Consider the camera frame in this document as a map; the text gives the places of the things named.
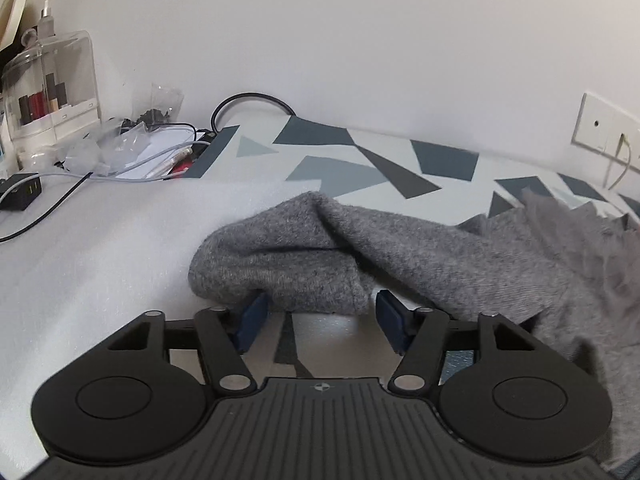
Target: black cable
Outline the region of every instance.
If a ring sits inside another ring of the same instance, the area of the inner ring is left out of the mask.
[[[201,136],[199,140],[206,140],[207,142],[211,142],[213,139],[215,139],[218,136],[216,132],[212,132],[208,128],[199,128],[196,131],[199,134],[203,134],[203,136]]]
[[[53,213],[53,210],[55,208],[57,208],[60,204],[62,204],[66,197],[68,197],[70,194],[72,194],[77,188],[78,186],[80,186],[80,184],[82,184],[85,180],[87,180],[90,176],[92,176],[93,172],[90,171],[89,173],[87,173],[84,177],[82,177],[80,180],[78,180],[78,182],[76,182],[75,184],[73,184],[73,186],[71,187],[71,189],[69,189],[69,191],[67,191],[60,200],[58,200],[53,206],[51,206],[49,208],[49,210],[44,213],[42,216],[40,216],[39,218],[35,219],[33,222],[31,222],[29,225],[27,225],[27,227],[23,227],[22,229],[20,229],[19,231],[16,231],[15,233],[5,236],[4,238],[0,238],[0,243],[2,242],[7,242],[9,240],[13,240],[14,238],[17,238],[18,236],[25,234],[25,232],[27,232],[29,229],[31,229],[32,227],[36,227],[36,225],[38,225],[40,222],[42,222],[47,216],[49,216],[51,213]]]
[[[222,108],[224,108],[225,106],[227,106],[229,103],[233,101],[237,101],[238,99],[248,99],[248,98],[264,99],[265,101],[270,101],[274,104],[277,104],[280,108],[286,111],[287,114],[293,115],[293,116],[296,115],[296,113],[293,111],[293,108],[291,108],[288,104],[286,104],[286,102],[281,101],[277,97],[273,97],[267,94],[261,94],[260,92],[243,92],[241,94],[232,95],[231,97],[226,98],[224,101],[222,101],[218,105],[218,108],[216,108],[213,111],[211,115],[211,131],[213,131],[215,134],[219,133],[218,129],[216,128],[216,118],[220,113],[220,111],[222,110]]]
[[[152,123],[152,124],[148,124],[146,127],[149,128],[149,129],[153,128],[154,131],[155,131],[158,128],[161,128],[162,126],[188,126],[193,130],[193,140],[198,140],[198,131],[196,130],[196,127],[193,126],[193,124],[189,124],[189,123]]]

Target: clear plastic wrap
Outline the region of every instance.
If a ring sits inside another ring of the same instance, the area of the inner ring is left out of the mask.
[[[106,121],[86,138],[68,147],[64,156],[65,169],[71,173],[118,173],[135,162],[150,144],[145,123],[120,133],[122,120]]]
[[[45,173],[58,161],[58,151],[52,146],[41,146],[34,152],[18,153],[18,160],[21,168],[30,173]]]
[[[150,130],[153,124],[175,123],[183,99],[180,89],[152,83],[151,92],[138,97],[134,104],[136,122],[144,122]]]

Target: wall outlet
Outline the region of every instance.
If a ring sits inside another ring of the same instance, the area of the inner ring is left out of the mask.
[[[626,164],[628,150],[622,147],[618,156],[620,135],[625,134],[632,145],[632,166],[640,170],[640,121],[621,108],[593,94],[582,97],[572,142],[615,158]]]

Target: circular pad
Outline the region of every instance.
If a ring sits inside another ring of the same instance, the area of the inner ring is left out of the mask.
[[[611,420],[604,388],[551,350],[485,354],[444,383],[438,404],[443,420],[468,444],[519,462],[583,452]]]
[[[87,415],[124,418],[143,410],[151,401],[151,388],[131,377],[105,377],[84,386],[76,402]]]
[[[494,402],[505,412],[520,418],[549,418],[566,404],[564,390],[536,377],[507,379],[494,388]]]

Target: gray fabric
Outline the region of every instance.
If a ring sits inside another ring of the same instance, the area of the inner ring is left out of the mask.
[[[640,235],[591,204],[524,200],[450,227],[306,193],[210,235],[190,285],[220,303],[259,289],[284,310],[361,314],[375,275],[459,319],[538,315],[534,335],[607,387],[614,415],[598,458],[619,464],[640,449]]]
[[[620,480],[640,479],[640,453],[631,457],[623,465],[618,466],[610,473]]]

